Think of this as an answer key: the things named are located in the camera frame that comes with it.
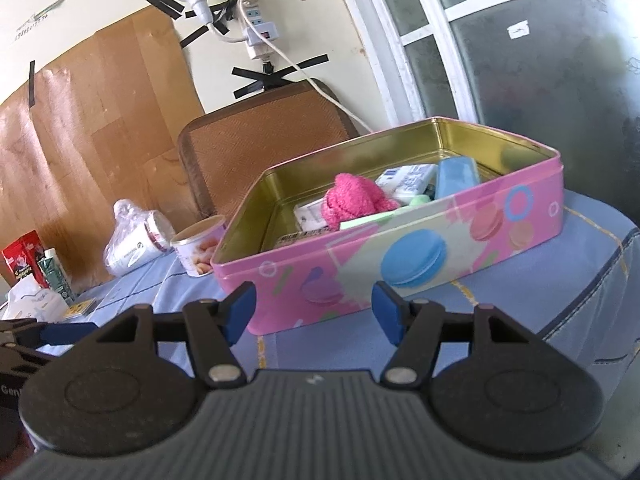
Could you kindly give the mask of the small yellow card pack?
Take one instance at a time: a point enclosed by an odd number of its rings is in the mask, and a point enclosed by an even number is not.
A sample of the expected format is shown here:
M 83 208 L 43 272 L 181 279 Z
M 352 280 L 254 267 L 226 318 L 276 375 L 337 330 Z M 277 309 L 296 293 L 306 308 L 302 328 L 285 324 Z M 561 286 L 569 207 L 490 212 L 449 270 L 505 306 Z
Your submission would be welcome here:
M 77 318 L 78 316 L 86 316 L 96 307 L 97 303 L 98 300 L 89 299 L 78 302 L 77 304 L 73 304 L 64 313 L 63 318 Z

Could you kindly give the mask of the green cloth glove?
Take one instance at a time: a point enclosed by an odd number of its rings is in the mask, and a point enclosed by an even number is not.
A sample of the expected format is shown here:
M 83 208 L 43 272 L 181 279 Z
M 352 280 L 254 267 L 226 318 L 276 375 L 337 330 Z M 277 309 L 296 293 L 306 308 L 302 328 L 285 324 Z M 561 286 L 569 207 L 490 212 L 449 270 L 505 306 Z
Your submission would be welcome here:
M 431 203 L 430 196 L 422 194 L 414 196 L 407 205 L 398 207 L 392 211 L 379 212 L 378 214 L 369 214 L 368 216 L 361 217 L 354 220 L 343 221 L 338 228 L 340 231 L 354 228 L 355 226 L 363 226 L 368 223 L 376 223 L 382 226 L 385 222 L 391 218 L 398 216 L 398 214 L 404 214 L 411 208 L 416 208 L 422 205 Z

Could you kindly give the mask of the white blue tissue packet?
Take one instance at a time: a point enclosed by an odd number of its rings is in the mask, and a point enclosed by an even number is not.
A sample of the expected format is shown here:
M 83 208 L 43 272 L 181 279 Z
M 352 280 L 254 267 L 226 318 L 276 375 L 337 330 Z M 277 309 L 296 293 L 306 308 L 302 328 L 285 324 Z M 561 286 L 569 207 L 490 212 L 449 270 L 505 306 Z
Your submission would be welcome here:
M 436 164 L 405 165 L 385 169 L 375 179 L 375 184 L 387 198 L 401 205 L 409 205 L 414 198 L 427 196 L 428 187 L 436 174 Z

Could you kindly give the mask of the white packaged pad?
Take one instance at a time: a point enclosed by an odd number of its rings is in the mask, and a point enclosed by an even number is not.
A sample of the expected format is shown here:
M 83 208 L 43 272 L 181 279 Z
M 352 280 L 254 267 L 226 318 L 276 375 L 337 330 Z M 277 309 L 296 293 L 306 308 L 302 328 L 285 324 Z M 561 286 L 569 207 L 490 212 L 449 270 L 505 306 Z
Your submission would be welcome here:
M 324 229 L 328 225 L 322 216 L 322 198 L 310 203 L 296 205 L 293 214 L 299 229 L 303 232 Z

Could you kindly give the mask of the blue plastic case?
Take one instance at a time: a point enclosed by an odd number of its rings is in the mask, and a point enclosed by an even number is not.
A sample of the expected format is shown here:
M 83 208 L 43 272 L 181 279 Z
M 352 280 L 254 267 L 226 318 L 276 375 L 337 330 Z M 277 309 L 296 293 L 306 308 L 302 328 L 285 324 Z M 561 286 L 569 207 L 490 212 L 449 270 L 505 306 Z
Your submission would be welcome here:
M 437 168 L 435 198 L 439 200 L 480 184 L 480 173 L 474 159 L 456 156 L 443 159 Z

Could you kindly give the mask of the cotton swab pack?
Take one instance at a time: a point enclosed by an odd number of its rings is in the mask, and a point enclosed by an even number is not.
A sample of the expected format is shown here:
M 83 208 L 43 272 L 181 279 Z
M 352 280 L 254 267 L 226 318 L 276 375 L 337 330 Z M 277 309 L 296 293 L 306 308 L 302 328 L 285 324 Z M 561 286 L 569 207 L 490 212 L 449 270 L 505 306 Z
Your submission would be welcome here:
M 299 231 L 295 233 L 288 233 L 280 236 L 276 244 L 274 244 L 275 248 L 285 247 L 294 245 L 298 242 L 303 242 L 304 240 L 310 240 L 311 238 L 315 238 L 317 236 L 326 234 L 328 232 L 327 228 L 310 230 L 310 231 Z

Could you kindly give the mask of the white tissue paper pack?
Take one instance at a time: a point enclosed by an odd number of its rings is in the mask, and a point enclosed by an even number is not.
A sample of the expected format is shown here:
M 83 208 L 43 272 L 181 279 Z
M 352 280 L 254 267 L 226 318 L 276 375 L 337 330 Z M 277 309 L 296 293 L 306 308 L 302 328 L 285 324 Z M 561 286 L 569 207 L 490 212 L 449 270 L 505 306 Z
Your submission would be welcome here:
M 63 297 L 50 288 L 42 287 L 32 274 L 26 275 L 8 292 L 8 305 L 1 313 L 2 321 L 35 318 L 38 322 L 55 323 L 68 310 Z

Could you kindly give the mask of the green drink carton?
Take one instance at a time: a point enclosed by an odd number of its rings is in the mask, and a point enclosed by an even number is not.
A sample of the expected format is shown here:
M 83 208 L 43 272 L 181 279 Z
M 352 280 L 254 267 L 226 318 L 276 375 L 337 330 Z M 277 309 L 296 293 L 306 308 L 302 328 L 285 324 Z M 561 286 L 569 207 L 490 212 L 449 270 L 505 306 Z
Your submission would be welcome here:
M 70 280 L 62 266 L 58 254 L 54 248 L 48 248 L 44 251 L 43 258 L 38 262 L 41 272 L 44 275 L 50 289 L 57 292 L 71 306 L 76 295 L 70 286 Z

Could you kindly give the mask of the red snack bag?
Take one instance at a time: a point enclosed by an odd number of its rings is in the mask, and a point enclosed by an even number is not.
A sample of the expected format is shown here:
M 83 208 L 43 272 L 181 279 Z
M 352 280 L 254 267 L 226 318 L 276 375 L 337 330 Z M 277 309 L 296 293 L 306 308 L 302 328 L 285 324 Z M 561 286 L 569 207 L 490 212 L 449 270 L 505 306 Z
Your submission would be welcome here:
M 44 248 L 35 230 L 14 240 L 9 246 L 3 248 L 1 253 L 17 281 L 32 275 L 40 286 L 49 287 L 39 266 L 39 261 L 44 258 Z

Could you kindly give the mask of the white peanut can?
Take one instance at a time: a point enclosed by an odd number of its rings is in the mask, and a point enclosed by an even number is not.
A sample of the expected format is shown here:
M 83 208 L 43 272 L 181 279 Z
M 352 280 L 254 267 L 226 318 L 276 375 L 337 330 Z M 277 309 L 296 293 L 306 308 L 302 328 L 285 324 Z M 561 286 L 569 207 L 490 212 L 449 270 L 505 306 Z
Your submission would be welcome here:
M 224 216 L 216 214 L 192 224 L 171 239 L 171 247 L 186 274 L 200 278 L 213 272 L 212 258 L 224 232 Z

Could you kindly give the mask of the plastic bag with paper cups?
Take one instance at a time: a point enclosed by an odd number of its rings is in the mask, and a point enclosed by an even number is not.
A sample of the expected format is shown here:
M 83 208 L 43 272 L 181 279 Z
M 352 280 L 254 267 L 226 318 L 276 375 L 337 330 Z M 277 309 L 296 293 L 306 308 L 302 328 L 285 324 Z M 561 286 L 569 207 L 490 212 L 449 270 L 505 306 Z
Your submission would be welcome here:
M 103 252 L 111 276 L 121 276 L 171 251 L 176 231 L 156 209 L 144 210 L 131 200 L 113 205 L 115 229 Z

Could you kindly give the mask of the pink macaron tin box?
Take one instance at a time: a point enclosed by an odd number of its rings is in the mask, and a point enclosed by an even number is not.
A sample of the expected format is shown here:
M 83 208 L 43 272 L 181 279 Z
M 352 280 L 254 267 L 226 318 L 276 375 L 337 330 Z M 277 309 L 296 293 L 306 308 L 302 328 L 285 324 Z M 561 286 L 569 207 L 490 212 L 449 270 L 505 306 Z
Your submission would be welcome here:
M 338 174 L 473 159 L 480 183 L 390 218 L 293 240 L 294 209 Z M 257 289 L 248 328 L 267 335 L 367 309 L 374 283 L 411 296 L 463 278 L 559 234 L 563 164 L 554 148 L 498 129 L 432 117 L 322 148 L 265 170 L 214 258 L 220 287 Z

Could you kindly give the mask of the brown woven chair back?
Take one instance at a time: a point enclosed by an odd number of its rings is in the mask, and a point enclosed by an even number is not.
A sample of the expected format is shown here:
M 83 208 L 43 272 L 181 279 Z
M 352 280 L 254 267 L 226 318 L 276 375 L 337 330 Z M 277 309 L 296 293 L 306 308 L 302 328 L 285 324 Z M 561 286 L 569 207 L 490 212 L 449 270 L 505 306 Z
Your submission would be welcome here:
M 268 168 L 356 136 L 344 112 L 299 81 L 192 120 L 177 148 L 200 215 L 231 219 Z

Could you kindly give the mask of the blue striped tablecloth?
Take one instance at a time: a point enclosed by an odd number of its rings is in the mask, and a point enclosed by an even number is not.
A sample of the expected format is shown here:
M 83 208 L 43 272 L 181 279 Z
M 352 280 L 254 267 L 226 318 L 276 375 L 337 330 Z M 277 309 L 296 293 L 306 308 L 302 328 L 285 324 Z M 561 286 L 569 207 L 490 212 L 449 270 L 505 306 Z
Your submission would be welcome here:
M 615 209 L 567 193 L 558 237 L 427 297 L 454 312 L 494 304 L 611 394 L 639 343 L 639 231 Z M 234 350 L 255 377 L 213 393 L 180 434 L 137 455 L 41 452 L 20 479 L 608 479 L 587 452 L 518 462 L 448 436 L 413 394 L 376 383 L 392 354 L 370 311 L 295 324 Z

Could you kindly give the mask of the black tape cross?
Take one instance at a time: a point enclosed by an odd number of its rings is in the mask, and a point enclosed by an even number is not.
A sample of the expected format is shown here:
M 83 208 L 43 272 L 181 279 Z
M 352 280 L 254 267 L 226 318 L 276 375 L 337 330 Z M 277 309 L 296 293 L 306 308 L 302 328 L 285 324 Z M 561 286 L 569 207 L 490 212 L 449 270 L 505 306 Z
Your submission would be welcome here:
M 250 83 L 234 90 L 233 96 L 238 100 L 256 92 L 282 88 L 291 84 L 291 81 L 288 80 L 288 75 L 292 75 L 295 72 L 296 69 L 292 65 L 275 70 L 270 61 L 262 64 L 261 72 L 235 67 L 231 71 L 232 75 L 247 79 Z

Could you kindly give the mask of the white power strip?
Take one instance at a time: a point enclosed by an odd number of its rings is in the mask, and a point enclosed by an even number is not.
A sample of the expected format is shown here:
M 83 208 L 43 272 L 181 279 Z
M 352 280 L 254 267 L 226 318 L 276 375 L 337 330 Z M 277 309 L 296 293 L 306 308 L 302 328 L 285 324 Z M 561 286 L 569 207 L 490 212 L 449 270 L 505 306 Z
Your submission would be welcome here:
M 274 51 L 265 40 L 274 41 L 279 38 L 276 24 L 264 20 L 259 0 L 239 0 L 236 13 L 245 37 L 248 57 L 252 61 L 268 62 Z

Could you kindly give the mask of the wood pattern wall sheet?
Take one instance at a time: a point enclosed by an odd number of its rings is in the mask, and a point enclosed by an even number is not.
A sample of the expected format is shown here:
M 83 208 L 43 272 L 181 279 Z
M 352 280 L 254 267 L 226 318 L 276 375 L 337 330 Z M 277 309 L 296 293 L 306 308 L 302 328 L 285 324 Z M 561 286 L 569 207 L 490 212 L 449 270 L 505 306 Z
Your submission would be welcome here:
M 159 10 L 71 48 L 2 104 L 2 244 L 36 232 L 76 288 L 106 282 L 116 200 L 157 209 L 176 229 L 198 220 L 177 139 L 202 111 L 174 24 Z

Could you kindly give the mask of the window frame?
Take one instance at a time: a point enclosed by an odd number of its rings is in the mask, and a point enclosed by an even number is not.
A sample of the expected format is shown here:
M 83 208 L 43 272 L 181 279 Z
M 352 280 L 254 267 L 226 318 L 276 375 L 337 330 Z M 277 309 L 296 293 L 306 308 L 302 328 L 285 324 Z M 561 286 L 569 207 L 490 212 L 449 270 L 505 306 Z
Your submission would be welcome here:
M 427 118 L 406 47 L 431 37 L 449 84 L 454 109 L 465 122 L 478 122 L 469 76 L 451 24 L 516 0 L 463 0 L 445 6 L 442 0 L 418 0 L 426 23 L 405 35 L 398 32 L 385 0 L 344 0 L 393 126 Z

